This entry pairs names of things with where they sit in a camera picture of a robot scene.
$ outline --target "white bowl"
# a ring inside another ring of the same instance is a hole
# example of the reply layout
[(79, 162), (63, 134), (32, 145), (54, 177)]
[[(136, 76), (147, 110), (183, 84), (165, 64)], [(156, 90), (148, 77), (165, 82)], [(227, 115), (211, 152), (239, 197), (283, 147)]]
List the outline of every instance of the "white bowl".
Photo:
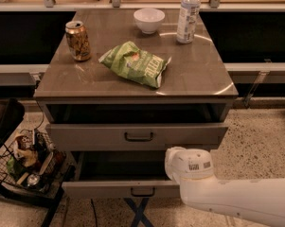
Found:
[(159, 9), (139, 9), (134, 13), (136, 25), (145, 34), (154, 33), (165, 18), (165, 13)]

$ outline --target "cable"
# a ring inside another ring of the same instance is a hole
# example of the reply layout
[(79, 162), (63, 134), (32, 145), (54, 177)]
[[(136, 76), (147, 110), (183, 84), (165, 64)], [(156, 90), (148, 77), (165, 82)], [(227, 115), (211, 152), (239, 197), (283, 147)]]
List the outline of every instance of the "cable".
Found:
[(95, 226), (98, 227), (98, 220), (97, 220), (97, 215), (96, 215), (96, 208), (95, 208), (95, 205), (94, 205), (94, 202), (93, 202), (92, 199), (91, 199), (91, 206), (92, 206), (92, 209), (93, 209), (93, 212), (94, 212)]
[(37, 102), (37, 105), (38, 105), (38, 107), (40, 109), (40, 112), (42, 113), (42, 120), (41, 120), (41, 123), (34, 130), (38, 130), (38, 128), (40, 128), (42, 126), (42, 124), (44, 123), (44, 121), (45, 121), (45, 113), (41, 109), (41, 107), (40, 107), (38, 102)]

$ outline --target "speckled floor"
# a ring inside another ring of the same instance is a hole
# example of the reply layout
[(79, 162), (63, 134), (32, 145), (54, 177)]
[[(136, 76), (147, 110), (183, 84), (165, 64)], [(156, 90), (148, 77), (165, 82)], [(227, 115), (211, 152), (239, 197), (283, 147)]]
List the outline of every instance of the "speckled floor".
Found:
[[(40, 113), (26, 114), (20, 128), (34, 128)], [(216, 175), (221, 179), (285, 177), (285, 109), (233, 109), (226, 118), (229, 130), (219, 149), (212, 150)], [(139, 206), (141, 199), (134, 199)], [(148, 226), (132, 225), (134, 211), (123, 199), (75, 200), (63, 196), (52, 227)], [(41, 226), (46, 209), (0, 198), (0, 227)], [(144, 211), (153, 226), (260, 227), (263, 225), (189, 208), (179, 199), (150, 199)]]

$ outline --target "wire basket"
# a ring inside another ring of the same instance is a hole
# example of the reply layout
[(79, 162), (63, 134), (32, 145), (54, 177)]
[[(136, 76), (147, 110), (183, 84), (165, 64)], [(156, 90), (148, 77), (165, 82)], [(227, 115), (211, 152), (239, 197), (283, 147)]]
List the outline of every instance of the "wire basket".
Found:
[(0, 148), (0, 184), (46, 193), (64, 159), (47, 133), (25, 131)]

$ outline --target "drawer handle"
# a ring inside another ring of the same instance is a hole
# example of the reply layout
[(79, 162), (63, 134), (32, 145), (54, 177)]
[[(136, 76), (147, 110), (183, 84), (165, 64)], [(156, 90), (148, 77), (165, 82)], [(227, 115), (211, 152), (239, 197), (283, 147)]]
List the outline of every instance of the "drawer handle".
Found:
[(153, 197), (154, 196), (154, 193), (155, 193), (155, 188), (153, 187), (152, 188), (152, 192), (150, 194), (135, 194), (134, 193), (134, 188), (132, 187), (131, 188), (131, 195), (133, 197), (138, 197), (138, 198), (150, 198), (150, 197)]
[(126, 141), (130, 141), (130, 142), (148, 142), (148, 141), (151, 141), (153, 139), (153, 132), (151, 132), (149, 138), (130, 138), (129, 134), (127, 132), (125, 132), (124, 138)]

